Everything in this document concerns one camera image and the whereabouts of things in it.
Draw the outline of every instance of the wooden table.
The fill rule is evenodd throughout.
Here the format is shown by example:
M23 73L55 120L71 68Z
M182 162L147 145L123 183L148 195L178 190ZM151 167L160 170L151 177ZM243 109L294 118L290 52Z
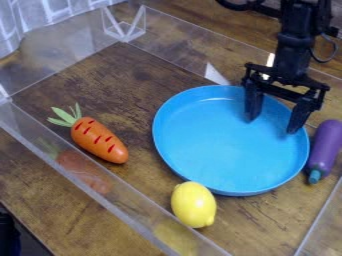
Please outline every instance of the wooden table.
M279 25L271 18L232 12L211 0L146 3L267 51L275 47ZM313 66L342 77L341 54L329 64ZM151 122L158 107L175 93L208 83L119 43L17 94L13 101L69 140L68 131L47 124L45 117L51 115L51 106L60 102L72 104L77 99L83 111L98 116L130 145L130 162L122 167L103 165L170 210L170 194L182 180L168 171L154 149ZM330 117L342 118L339 96L335 86L326 107L311 117L313 124ZM314 127L309 127L309 132L313 134ZM1 203L53 254L163 254L4 131L0 136ZM339 157L333 175L317 186L306 184L301 173L263 195L216 197L215 225L199 232L234 255L291 255L337 183L341 164Z

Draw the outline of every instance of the blue plastic plate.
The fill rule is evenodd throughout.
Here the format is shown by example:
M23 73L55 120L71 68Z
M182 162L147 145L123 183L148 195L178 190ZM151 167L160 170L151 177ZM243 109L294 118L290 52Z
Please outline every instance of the blue plastic plate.
M266 96L259 117L247 123L243 99L242 87L190 89L163 104L152 126L158 152L174 172L228 196L279 187L309 156L306 130L286 133L290 109Z

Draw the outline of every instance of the yellow lemon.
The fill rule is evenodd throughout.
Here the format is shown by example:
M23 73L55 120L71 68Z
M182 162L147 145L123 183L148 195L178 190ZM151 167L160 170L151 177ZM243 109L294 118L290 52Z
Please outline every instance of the yellow lemon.
M192 228L214 223L216 201L208 189L196 182L188 181L175 187L171 208L182 223Z

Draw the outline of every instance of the green carrot top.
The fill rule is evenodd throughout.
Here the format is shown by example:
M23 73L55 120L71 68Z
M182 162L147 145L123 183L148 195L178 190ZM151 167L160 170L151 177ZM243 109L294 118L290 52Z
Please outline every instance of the green carrot top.
M76 102L75 109L71 106L69 106L69 109L71 109L72 115L68 114L63 109L52 107L52 110L55 114L60 117L60 119L48 117L48 121L52 124L65 126L65 127L72 127L76 121L81 118L79 103Z

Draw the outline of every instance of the purple eggplant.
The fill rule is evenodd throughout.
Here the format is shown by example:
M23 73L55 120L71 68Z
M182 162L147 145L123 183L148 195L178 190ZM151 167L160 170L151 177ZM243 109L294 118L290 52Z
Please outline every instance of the purple eggplant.
M318 127L307 160L309 183L315 184L331 172L342 146L342 122L326 120Z

